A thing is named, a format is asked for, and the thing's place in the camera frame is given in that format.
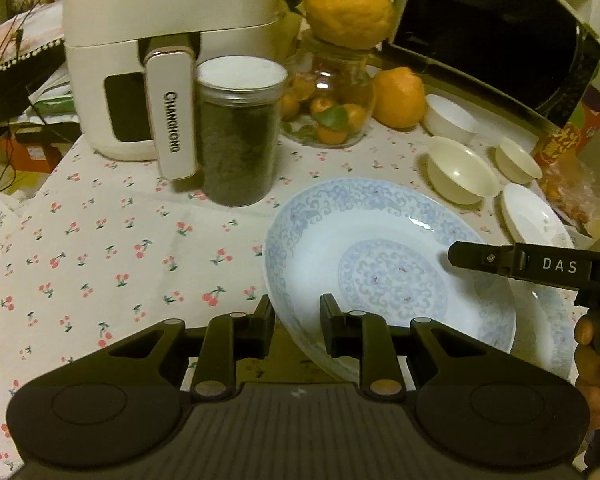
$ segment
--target human hand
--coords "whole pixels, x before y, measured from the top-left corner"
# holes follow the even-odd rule
[[[576,323],[574,337],[578,346],[575,351],[578,378],[576,388],[580,390],[587,404],[591,418],[590,430],[600,429],[600,356],[596,354],[591,342],[593,341],[593,323],[589,317],[583,316]]]

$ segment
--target cream bowl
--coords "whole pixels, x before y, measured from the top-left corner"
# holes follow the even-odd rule
[[[479,132],[478,121],[460,105],[435,94],[427,95],[426,99],[422,124],[430,134],[468,144]]]
[[[542,177],[534,158],[511,139],[502,139],[496,148],[496,164],[502,174],[516,184],[528,184]]]
[[[500,192],[489,165],[469,148],[445,137],[429,139],[427,173],[436,191],[457,204],[474,204]]]

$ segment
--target microwave oven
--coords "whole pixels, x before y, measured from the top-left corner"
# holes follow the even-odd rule
[[[383,54],[421,72],[446,74],[558,128],[600,63],[600,0],[394,4],[397,19]]]

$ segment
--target white lid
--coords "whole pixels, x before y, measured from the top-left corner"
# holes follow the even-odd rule
[[[198,67],[197,80],[204,86],[249,91],[282,84],[286,70],[275,61],[261,57],[216,57]]]

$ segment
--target tablecloth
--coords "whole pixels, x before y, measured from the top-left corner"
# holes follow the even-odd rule
[[[0,473],[21,463],[5,408],[27,381],[168,317],[205,326],[219,314],[252,312],[265,293],[262,243],[271,219],[315,182],[391,180],[444,203],[487,243],[509,243],[493,200],[459,208],[429,187],[427,139],[420,127],[403,133],[377,123],[347,149],[281,139],[273,188],[247,208],[213,204],[195,178],[165,181],[155,162],[109,160],[79,139],[11,219],[0,252]],[[487,141],[478,137],[471,147],[490,160]],[[573,318],[580,314],[574,310]],[[238,373],[250,380],[332,380],[280,327],[272,354],[241,362]]]

